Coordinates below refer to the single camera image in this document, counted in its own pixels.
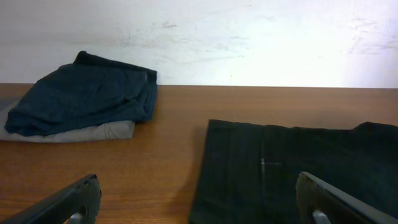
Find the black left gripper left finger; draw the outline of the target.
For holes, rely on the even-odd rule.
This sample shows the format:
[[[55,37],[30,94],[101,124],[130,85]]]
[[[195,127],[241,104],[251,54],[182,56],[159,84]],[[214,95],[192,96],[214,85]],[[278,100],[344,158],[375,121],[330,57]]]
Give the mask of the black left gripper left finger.
[[[95,174],[72,183],[27,209],[5,219],[3,224],[95,224],[100,210],[101,188]]]

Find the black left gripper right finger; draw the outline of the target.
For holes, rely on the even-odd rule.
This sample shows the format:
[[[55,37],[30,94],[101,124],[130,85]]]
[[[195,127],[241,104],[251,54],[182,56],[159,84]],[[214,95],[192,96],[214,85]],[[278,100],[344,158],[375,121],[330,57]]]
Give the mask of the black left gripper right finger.
[[[396,218],[308,172],[299,174],[295,188],[301,223],[397,224]]]

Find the black shorts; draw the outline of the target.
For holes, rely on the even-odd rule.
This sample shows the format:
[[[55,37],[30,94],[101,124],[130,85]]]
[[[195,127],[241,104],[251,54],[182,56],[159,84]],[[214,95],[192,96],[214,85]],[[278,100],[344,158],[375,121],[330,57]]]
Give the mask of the black shorts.
[[[211,120],[190,223],[298,223],[295,184],[309,172],[397,216],[397,128],[286,128]]]

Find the folded grey garment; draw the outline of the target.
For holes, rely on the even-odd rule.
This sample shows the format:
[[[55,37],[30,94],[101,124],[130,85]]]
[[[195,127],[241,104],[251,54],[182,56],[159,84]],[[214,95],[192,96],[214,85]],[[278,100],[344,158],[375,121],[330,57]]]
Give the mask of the folded grey garment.
[[[2,141],[62,143],[99,141],[107,139],[131,139],[133,136],[135,123],[132,121],[104,123],[99,126],[90,126],[48,136],[22,136],[16,133],[10,134],[5,130],[4,126],[9,110],[15,107],[18,101],[18,98],[1,99]]]

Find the folded navy blue garment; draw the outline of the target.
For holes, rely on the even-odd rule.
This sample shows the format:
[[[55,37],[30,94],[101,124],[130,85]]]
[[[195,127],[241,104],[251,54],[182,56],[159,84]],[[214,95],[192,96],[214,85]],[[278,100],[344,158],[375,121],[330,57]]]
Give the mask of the folded navy blue garment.
[[[38,80],[12,107],[5,130],[48,136],[116,121],[154,116],[157,71],[81,51]]]

